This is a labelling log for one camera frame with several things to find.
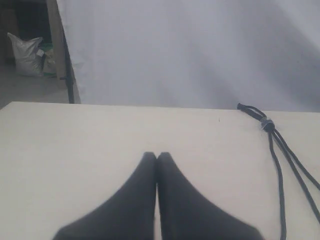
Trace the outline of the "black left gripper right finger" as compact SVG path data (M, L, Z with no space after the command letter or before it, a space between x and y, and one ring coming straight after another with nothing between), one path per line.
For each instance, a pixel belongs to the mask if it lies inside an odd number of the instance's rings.
M261 240L253 226L206 199L179 170L172 156L157 158L161 236L164 240Z

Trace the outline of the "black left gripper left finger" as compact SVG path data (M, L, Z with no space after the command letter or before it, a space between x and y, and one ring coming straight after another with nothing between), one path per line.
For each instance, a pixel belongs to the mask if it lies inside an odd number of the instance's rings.
M143 154L124 185L92 212L62 227L56 240L152 240L156 204L156 156Z

